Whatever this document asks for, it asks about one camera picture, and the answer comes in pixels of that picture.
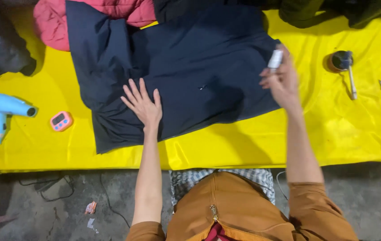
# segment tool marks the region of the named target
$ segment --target zipper pull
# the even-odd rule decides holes
[[[210,209],[211,209],[211,212],[213,213],[213,219],[215,222],[217,222],[217,210],[216,210],[216,206],[215,205],[211,205],[210,206]]]

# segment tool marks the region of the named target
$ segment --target brown jacket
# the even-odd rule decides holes
[[[290,219],[256,183],[228,172],[213,173],[175,206],[167,241],[204,240],[214,222],[225,235],[246,241],[358,240],[321,183],[290,183]],[[161,224],[133,225],[127,241],[163,241]]]

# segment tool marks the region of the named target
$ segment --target blue hair dryer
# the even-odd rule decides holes
[[[0,94],[0,144],[6,131],[6,116],[8,114],[34,117],[36,113],[36,108],[27,105],[24,101],[6,94]]]

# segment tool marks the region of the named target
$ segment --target person's left hand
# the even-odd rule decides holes
[[[144,124],[144,131],[157,130],[162,118],[161,97],[158,89],[153,91],[153,98],[155,100],[155,103],[153,103],[147,94],[143,78],[140,78],[140,91],[138,91],[137,86],[132,79],[129,79],[129,86],[131,87],[132,92],[129,90],[128,86],[124,85],[123,90],[128,99],[121,96],[121,100]]]

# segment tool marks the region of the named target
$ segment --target hand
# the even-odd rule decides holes
[[[153,91],[153,98],[155,100],[155,103],[153,103],[147,94],[146,85],[143,78],[140,78],[140,91],[138,91],[137,86],[132,79],[129,79],[129,86],[131,87],[132,92],[129,90],[128,86],[124,85],[123,90],[125,91],[128,99],[121,96],[121,100],[144,124],[144,131],[157,130],[159,127],[159,122],[162,118],[161,97],[159,95],[159,90],[155,89]]]
[[[274,100],[288,113],[302,112],[298,93],[298,75],[293,66],[292,56],[282,44],[277,45],[277,49],[283,51],[283,63],[274,73],[271,73],[269,68],[265,68],[260,73],[263,79],[259,85],[262,85],[263,89],[270,89]]]

